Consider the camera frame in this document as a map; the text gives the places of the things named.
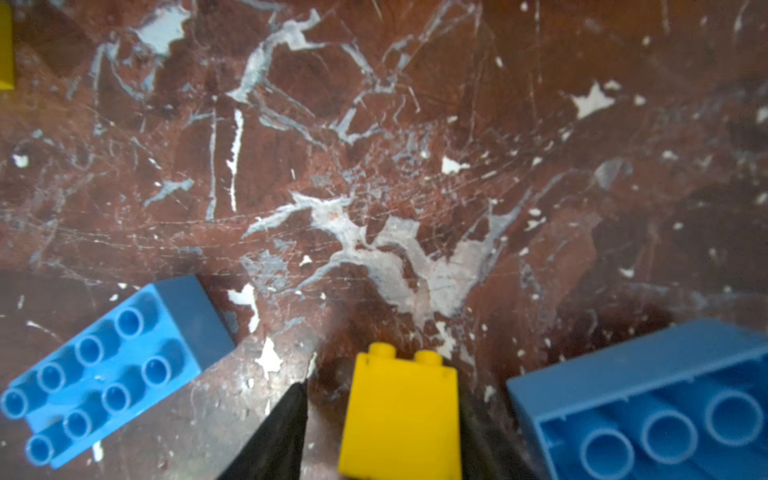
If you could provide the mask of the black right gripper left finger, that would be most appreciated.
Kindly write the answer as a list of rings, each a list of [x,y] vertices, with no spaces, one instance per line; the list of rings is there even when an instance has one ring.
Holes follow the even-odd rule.
[[[296,382],[218,479],[299,479],[307,421],[307,384]]]

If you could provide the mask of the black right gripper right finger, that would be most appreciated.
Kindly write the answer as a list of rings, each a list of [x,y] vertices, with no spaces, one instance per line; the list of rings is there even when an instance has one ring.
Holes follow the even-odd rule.
[[[459,386],[459,422],[464,480],[536,479],[485,406],[464,386]]]

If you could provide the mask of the yellow lego brick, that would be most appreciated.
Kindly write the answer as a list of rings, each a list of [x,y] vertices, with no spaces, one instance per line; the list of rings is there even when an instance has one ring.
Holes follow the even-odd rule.
[[[457,371],[375,342],[356,357],[338,471],[352,479],[462,477]]]

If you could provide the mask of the yellow curved lego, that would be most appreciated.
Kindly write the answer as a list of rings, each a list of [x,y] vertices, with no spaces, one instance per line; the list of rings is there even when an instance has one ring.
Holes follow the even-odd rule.
[[[0,4],[0,89],[15,89],[12,9],[6,1]]]

